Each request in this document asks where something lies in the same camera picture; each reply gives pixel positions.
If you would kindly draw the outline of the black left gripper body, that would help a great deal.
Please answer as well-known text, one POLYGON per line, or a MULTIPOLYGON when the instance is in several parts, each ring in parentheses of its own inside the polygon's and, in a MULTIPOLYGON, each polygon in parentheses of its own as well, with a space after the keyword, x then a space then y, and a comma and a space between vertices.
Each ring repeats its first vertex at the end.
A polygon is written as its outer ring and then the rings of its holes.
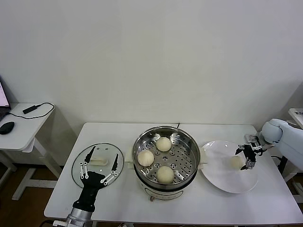
POLYGON ((73 203, 72 207, 80 210, 94 210, 98 191, 105 187, 101 183, 105 177, 105 175, 88 171, 88 179, 81 179, 83 188, 79 199, 73 203))

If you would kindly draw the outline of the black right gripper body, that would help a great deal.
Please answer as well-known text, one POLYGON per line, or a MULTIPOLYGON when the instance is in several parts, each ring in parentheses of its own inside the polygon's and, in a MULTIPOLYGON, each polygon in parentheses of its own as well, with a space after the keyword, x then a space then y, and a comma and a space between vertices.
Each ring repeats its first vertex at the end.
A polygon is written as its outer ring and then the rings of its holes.
POLYGON ((243 146, 244 146, 243 153, 246 158, 246 161, 255 163, 256 162, 256 153, 253 150, 252 146, 249 144, 244 144, 243 146))

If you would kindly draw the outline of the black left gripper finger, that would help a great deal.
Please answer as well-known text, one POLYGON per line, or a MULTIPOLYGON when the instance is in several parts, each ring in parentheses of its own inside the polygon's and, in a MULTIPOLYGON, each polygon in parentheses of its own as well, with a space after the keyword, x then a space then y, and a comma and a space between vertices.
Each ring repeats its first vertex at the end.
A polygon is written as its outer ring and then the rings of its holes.
POLYGON ((108 185, 108 183, 113 180, 117 175, 118 173, 116 172, 117 170, 117 166, 118 166, 118 157, 119 155, 116 154, 116 157, 115 157, 115 160, 114 160, 114 163, 112 165, 112 168, 111 168, 111 172, 104 178, 100 181, 100 183, 104 184, 104 185, 108 185))
POLYGON ((88 168, 87 165, 90 162, 96 146, 93 146, 90 152, 85 156, 84 161, 80 162, 80 179, 88 179, 88 168))

